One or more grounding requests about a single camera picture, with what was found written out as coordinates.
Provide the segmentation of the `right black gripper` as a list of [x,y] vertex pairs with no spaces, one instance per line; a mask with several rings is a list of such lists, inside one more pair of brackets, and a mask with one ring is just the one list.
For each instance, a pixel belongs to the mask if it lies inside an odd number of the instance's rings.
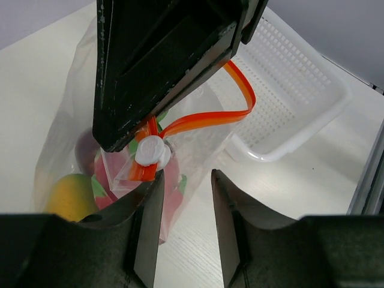
[[248,2],[247,13],[241,32],[241,42],[248,44],[257,28],[268,0],[251,0]]

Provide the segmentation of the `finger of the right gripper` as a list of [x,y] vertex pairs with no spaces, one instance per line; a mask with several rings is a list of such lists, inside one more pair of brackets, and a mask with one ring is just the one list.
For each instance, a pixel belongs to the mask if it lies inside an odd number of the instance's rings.
[[120,151],[230,50],[241,1],[98,1],[93,135]]

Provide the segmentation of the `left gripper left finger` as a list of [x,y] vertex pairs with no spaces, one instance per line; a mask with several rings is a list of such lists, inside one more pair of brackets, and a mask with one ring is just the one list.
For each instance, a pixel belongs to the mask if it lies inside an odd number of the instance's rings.
[[1,215],[2,287],[152,287],[164,174],[76,223]]

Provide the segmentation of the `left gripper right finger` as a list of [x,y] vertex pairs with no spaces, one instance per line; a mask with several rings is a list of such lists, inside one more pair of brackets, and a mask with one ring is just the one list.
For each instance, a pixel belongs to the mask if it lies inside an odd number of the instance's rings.
[[383,217],[287,217],[211,173],[225,287],[382,287]]

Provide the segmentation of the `yellow green mango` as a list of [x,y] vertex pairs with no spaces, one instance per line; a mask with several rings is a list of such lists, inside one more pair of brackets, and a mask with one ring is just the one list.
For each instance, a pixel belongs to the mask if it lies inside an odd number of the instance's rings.
[[58,180],[43,209],[43,212],[75,222],[97,211],[91,179],[83,174],[69,174]]

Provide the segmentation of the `pink dragon fruit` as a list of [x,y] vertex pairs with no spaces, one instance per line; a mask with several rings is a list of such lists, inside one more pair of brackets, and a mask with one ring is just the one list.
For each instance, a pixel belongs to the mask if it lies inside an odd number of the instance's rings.
[[96,205],[104,209],[123,196],[154,180],[157,172],[164,173],[164,202],[160,228],[160,244],[167,240],[175,214],[181,207],[187,185],[187,176],[179,171],[179,163],[170,147],[170,159],[165,166],[160,163],[142,166],[136,162],[140,143],[149,136],[161,136],[160,119],[152,118],[141,128],[134,139],[120,152],[108,153],[101,148],[94,160],[92,188]]

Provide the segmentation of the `clear zip bag orange zipper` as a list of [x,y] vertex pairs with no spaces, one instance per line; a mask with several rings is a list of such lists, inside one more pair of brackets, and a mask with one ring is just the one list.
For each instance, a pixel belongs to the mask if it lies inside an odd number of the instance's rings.
[[92,135],[97,23],[78,43],[62,101],[35,167],[35,212],[79,221],[110,207],[164,173],[159,242],[167,240],[209,166],[257,103],[232,61],[160,116],[151,117],[119,152],[105,151]]

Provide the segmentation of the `dark red apple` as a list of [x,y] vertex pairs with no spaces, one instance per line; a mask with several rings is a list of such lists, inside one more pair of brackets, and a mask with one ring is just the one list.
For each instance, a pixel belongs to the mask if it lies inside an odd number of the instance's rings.
[[92,128],[85,130],[75,145],[75,157],[80,171],[92,176],[94,174],[94,160],[100,145],[94,139]]

